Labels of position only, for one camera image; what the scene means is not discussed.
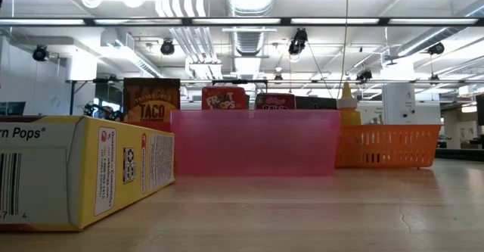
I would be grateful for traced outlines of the yellow mustard squeeze bottle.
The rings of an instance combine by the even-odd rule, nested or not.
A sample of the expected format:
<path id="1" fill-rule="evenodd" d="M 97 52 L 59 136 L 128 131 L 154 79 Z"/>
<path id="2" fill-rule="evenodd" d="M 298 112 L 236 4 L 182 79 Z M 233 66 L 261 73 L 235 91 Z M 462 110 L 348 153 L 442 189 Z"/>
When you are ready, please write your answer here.
<path id="1" fill-rule="evenodd" d="M 340 121 L 342 126 L 361 125 L 361 114 L 357 111 L 358 101 L 352 96 L 348 82 L 343 84 L 343 93 L 337 100 L 337 109 L 340 111 Z"/>

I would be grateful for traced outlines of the red Froot Loops box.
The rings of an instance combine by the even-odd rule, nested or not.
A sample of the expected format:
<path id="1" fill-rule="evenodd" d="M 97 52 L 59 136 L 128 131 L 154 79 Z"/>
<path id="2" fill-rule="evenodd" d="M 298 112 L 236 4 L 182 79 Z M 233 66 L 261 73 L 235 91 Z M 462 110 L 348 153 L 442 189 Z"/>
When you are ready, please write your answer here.
<path id="1" fill-rule="evenodd" d="M 247 95 L 241 87 L 206 86 L 202 89 L 203 110 L 246 110 Z"/>

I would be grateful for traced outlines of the yellow Corn Pops box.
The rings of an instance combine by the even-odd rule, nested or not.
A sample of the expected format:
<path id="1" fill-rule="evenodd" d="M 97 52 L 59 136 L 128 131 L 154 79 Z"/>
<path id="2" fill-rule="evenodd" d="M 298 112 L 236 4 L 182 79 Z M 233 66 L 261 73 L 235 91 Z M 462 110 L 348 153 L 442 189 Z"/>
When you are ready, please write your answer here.
<path id="1" fill-rule="evenodd" d="M 0 117 L 0 232 L 75 232 L 175 181 L 175 136 L 85 116 Z"/>

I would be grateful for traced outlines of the silver ventilation duct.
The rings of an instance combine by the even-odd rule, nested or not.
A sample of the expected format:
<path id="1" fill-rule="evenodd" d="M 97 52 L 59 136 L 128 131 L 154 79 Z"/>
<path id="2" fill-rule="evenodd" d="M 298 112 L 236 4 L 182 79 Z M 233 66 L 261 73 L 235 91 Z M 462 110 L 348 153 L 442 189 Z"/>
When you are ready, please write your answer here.
<path id="1" fill-rule="evenodd" d="M 232 17 L 268 17 L 275 0 L 226 0 Z M 240 56 L 257 56 L 263 49 L 265 32 L 234 32 L 232 42 Z"/>

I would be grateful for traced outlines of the white round pillar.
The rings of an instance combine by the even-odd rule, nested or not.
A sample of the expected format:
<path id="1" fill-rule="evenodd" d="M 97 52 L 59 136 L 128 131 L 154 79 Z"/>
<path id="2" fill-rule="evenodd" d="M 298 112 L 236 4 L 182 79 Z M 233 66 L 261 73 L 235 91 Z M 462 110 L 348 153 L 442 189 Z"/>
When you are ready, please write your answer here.
<path id="1" fill-rule="evenodd" d="M 386 125 L 416 123 L 413 83 L 390 83 L 382 88 L 383 117 Z"/>

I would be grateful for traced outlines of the black background box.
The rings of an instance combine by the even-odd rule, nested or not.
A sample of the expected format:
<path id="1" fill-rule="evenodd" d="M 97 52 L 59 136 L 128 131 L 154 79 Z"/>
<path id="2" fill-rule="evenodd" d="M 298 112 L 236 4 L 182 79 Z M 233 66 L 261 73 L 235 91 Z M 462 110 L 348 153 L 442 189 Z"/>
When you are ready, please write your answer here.
<path id="1" fill-rule="evenodd" d="M 296 96 L 296 109 L 336 110 L 337 100 L 334 98 Z"/>

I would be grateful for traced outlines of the dark background monitor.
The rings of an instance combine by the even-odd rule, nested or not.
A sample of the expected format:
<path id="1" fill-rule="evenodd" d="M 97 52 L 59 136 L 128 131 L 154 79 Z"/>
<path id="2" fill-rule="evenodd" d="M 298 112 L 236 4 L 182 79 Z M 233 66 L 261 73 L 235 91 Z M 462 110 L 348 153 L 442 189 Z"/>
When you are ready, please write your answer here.
<path id="1" fill-rule="evenodd" d="M 479 126 L 484 126 L 484 93 L 476 96 L 477 122 Z"/>

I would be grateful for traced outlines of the pink translucent plastic bin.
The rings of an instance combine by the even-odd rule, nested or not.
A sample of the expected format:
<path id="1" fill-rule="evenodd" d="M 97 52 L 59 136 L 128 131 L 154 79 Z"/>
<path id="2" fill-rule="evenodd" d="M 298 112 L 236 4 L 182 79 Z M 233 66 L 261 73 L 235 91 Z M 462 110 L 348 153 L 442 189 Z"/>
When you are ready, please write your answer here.
<path id="1" fill-rule="evenodd" d="M 174 110 L 178 176 L 329 176 L 338 110 Z"/>

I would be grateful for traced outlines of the black background table frame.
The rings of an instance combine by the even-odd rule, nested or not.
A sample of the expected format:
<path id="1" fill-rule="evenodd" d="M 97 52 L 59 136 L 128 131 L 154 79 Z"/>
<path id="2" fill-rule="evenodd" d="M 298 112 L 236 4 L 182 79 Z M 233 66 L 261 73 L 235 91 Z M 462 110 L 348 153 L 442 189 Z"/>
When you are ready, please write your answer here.
<path id="1" fill-rule="evenodd" d="M 211 86 L 217 84 L 231 84 L 231 85 L 246 85 L 246 84 L 263 84 L 266 91 L 269 90 L 269 84 L 288 84 L 289 89 L 294 85 L 309 86 L 319 85 L 320 89 L 341 89 L 343 83 L 349 85 L 355 85 L 362 88 L 363 91 L 367 91 L 376 87 L 383 87 L 390 84 L 412 84 L 416 86 L 419 93 L 433 92 L 440 88 L 459 88 L 465 85 L 484 85 L 484 79 L 413 79 L 413 80 L 389 80 L 389 79 L 364 79 L 364 80 L 341 80 L 341 79 L 181 79 L 182 85 L 208 85 Z"/>

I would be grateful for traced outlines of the orange plastic basket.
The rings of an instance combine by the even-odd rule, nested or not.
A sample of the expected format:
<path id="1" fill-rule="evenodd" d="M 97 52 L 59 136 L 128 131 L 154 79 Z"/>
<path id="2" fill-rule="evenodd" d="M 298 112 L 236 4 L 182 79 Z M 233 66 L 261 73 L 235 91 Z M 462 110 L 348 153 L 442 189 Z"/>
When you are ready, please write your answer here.
<path id="1" fill-rule="evenodd" d="M 335 167 L 430 167 L 440 129 L 440 125 L 342 126 Z"/>

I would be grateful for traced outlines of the background laptop screen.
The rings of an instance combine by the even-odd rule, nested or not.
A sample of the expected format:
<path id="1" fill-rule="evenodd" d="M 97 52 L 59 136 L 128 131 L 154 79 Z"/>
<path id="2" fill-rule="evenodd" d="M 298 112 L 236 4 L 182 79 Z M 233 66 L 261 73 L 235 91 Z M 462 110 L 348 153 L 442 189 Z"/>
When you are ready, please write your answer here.
<path id="1" fill-rule="evenodd" d="M 25 106 L 25 101 L 0 102 L 0 116 L 22 116 Z"/>

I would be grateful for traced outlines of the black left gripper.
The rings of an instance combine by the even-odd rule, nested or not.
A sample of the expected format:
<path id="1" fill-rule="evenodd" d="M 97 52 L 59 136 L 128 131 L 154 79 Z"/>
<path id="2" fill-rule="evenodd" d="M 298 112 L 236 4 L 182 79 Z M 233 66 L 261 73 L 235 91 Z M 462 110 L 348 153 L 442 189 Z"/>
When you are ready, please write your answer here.
<path id="1" fill-rule="evenodd" d="M 94 103 L 87 103 L 83 108 L 83 114 L 88 117 L 116 122 L 121 122 L 124 117 L 123 112 L 120 110 L 114 110 L 111 106 L 101 106 Z"/>

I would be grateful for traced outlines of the pink Raisin Bran box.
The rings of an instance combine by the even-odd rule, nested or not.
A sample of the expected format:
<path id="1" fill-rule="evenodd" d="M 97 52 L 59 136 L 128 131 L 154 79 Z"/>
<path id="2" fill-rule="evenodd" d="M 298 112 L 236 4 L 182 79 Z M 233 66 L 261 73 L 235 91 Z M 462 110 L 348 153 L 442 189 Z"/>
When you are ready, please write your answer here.
<path id="1" fill-rule="evenodd" d="M 260 93 L 255 100 L 256 110 L 295 110 L 296 96 L 286 93 Z"/>

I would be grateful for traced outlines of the brown taco seasoning packet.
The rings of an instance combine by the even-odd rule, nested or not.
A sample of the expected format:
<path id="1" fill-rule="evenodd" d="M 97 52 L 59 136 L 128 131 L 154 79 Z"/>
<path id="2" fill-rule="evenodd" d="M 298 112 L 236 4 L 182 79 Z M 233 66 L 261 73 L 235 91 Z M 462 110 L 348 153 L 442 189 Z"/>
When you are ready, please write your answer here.
<path id="1" fill-rule="evenodd" d="M 171 122 L 171 112 L 181 107 L 181 80 L 125 78 L 123 112 L 125 122 Z"/>

